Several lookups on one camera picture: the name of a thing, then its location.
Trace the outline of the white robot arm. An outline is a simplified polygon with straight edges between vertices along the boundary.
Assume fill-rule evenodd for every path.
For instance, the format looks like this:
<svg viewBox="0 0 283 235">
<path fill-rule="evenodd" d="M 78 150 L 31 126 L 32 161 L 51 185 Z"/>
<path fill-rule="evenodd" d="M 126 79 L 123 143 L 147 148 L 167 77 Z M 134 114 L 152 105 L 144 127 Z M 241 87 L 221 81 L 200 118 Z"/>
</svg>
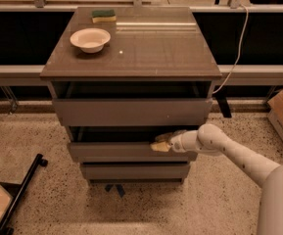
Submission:
<svg viewBox="0 0 283 235">
<path fill-rule="evenodd" d="M 156 152 L 195 152 L 223 155 L 261 188 L 257 235 L 283 235 L 283 164 L 229 138 L 219 127 L 203 124 L 197 130 L 178 130 L 156 137 Z"/>
</svg>

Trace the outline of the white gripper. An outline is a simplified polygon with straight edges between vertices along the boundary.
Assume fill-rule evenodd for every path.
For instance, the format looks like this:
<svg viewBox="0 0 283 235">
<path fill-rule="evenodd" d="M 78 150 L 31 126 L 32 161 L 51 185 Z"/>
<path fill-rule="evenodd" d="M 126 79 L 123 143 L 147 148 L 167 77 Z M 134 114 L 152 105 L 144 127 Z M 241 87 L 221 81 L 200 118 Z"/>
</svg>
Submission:
<svg viewBox="0 0 283 235">
<path fill-rule="evenodd" d="M 171 148 L 176 153 L 185 153 L 187 151 L 185 137 L 184 130 L 160 134 L 155 138 L 156 142 L 152 143 L 150 147 L 155 152 L 166 153 Z"/>
</svg>

